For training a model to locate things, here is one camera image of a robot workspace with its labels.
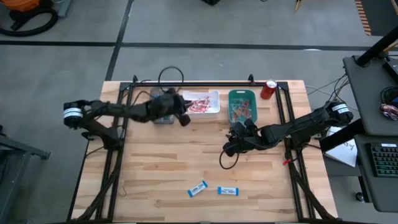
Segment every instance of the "orange vacuum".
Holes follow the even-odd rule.
[[[51,29],[58,21],[58,14],[52,9],[53,2],[51,0],[0,0],[0,3],[10,9],[9,15],[14,21],[11,30],[0,28],[0,34],[3,35],[28,37],[41,34]],[[51,14],[48,23],[32,30],[18,31],[31,18],[44,13]]]

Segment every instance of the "black hose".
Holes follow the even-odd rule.
[[[35,28],[35,29],[31,29],[31,30],[26,30],[26,31],[11,31],[11,30],[5,30],[0,28],[0,34],[2,35],[7,35],[7,36],[11,36],[11,37],[29,37],[32,35],[37,35],[37,34],[41,34],[49,29],[51,29],[51,27],[53,27],[57,21],[58,21],[58,13],[51,8],[45,8],[45,9],[36,9],[30,13],[26,13],[25,16],[26,21],[28,21],[29,19],[40,15],[40,14],[44,14],[44,13],[50,13],[51,14],[51,19],[48,21],[48,23],[44,24],[41,27]]]

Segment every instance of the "keyboard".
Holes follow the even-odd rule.
[[[367,143],[376,177],[398,177],[398,147],[395,144]]]

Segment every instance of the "black floor line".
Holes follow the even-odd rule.
[[[366,51],[365,46],[319,46],[319,45],[268,45],[268,44],[180,44],[180,43],[122,43],[121,47],[170,48],[170,49],[253,49],[253,50],[340,50]]]
[[[109,62],[108,71],[106,72],[106,76],[105,76],[105,81],[111,81],[112,80],[113,71],[114,71],[114,68],[116,66],[116,61],[118,60],[118,56],[119,56],[121,44],[122,44],[122,41],[123,41],[124,33],[126,31],[127,23],[129,22],[130,12],[131,12],[131,8],[132,8],[133,2],[134,2],[134,0],[129,0],[129,2],[127,3],[126,10],[124,11],[123,21],[122,21],[122,24],[120,26],[120,30],[119,30],[119,34],[118,34],[118,39],[116,41],[116,45],[115,45],[115,47],[113,49],[111,61]]]
[[[0,40],[0,45],[114,47],[116,45],[116,43],[115,42],[64,42],[64,41]]]

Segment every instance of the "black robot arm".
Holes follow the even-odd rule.
[[[346,126],[353,117],[345,103],[334,101],[326,102],[314,112],[286,124],[257,128],[253,121],[248,119],[244,123],[246,127],[241,123],[236,123],[230,129],[229,142],[223,146],[223,149],[230,157],[235,153],[246,153],[253,149],[270,149],[289,135],[294,147],[303,147],[314,134],[330,126]]]
[[[189,103],[190,101],[184,100],[173,88],[168,89],[163,95],[132,106],[100,100],[78,100],[63,104],[63,122],[69,128],[86,129],[88,133],[82,134],[86,138],[88,135],[100,137],[105,149],[118,149],[122,141],[119,140],[117,128],[103,126],[95,120],[96,117],[119,116],[146,123],[164,116],[175,115],[180,124],[186,126],[191,121],[185,114]]]

